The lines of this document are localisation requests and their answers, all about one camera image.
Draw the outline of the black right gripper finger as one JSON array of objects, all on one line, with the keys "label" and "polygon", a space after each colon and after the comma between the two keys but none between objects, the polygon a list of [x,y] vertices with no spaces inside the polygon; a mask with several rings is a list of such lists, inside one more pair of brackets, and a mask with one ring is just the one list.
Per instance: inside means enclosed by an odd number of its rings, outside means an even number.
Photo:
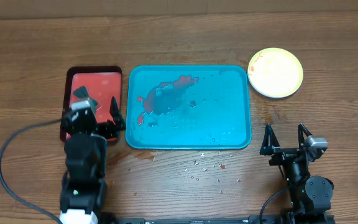
[{"label": "black right gripper finger", "polygon": [[298,125],[298,145],[299,148],[303,147],[305,143],[310,141],[311,133],[308,131],[303,123]]},{"label": "black right gripper finger", "polygon": [[273,155],[281,150],[271,124],[265,126],[264,139],[260,148],[260,155]]}]

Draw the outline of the green and pink sponge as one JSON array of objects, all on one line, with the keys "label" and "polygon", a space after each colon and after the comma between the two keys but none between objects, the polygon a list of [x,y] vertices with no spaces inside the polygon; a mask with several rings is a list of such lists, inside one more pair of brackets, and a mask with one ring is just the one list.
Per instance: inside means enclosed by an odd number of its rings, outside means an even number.
[{"label": "green and pink sponge", "polygon": [[85,86],[80,86],[79,88],[75,89],[73,92],[73,95],[79,99],[82,98],[88,98],[89,100],[91,100],[93,102],[93,105],[95,107],[97,107],[99,105],[99,103],[94,100],[93,98],[90,97],[87,88]]}]

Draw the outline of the yellow plate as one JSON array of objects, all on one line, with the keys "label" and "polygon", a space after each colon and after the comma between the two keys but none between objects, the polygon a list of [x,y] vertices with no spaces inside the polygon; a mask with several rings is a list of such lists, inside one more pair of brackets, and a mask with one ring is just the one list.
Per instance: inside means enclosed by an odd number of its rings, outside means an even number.
[{"label": "yellow plate", "polygon": [[303,67],[289,51],[267,48],[249,61],[248,79],[252,87],[269,98],[285,98],[294,94],[303,82]]}]

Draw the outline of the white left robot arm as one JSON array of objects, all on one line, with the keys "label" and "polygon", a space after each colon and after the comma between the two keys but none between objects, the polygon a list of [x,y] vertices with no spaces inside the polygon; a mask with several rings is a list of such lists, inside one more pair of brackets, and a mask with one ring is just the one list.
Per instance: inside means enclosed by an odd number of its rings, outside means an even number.
[{"label": "white left robot arm", "polygon": [[63,115],[61,129],[70,137],[64,143],[67,171],[60,193],[62,224],[117,223],[103,212],[108,185],[105,181],[108,140],[126,129],[116,98],[111,98],[112,120],[98,123],[96,107],[90,98],[73,103]]}]

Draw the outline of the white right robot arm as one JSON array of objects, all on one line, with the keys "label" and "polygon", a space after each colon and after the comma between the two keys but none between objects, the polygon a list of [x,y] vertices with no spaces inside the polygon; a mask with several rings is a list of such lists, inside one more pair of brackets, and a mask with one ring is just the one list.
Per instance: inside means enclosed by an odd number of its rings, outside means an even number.
[{"label": "white right robot arm", "polygon": [[[298,147],[282,148],[270,124],[265,127],[260,154],[270,156],[270,166],[279,167],[287,186],[269,197],[262,205],[258,223],[334,223],[326,212],[331,209],[334,184],[331,180],[311,175],[309,163],[319,159],[327,150],[324,137],[312,135],[304,124],[298,125]],[[288,192],[291,208],[280,215],[264,217],[267,205],[284,192]]]}]

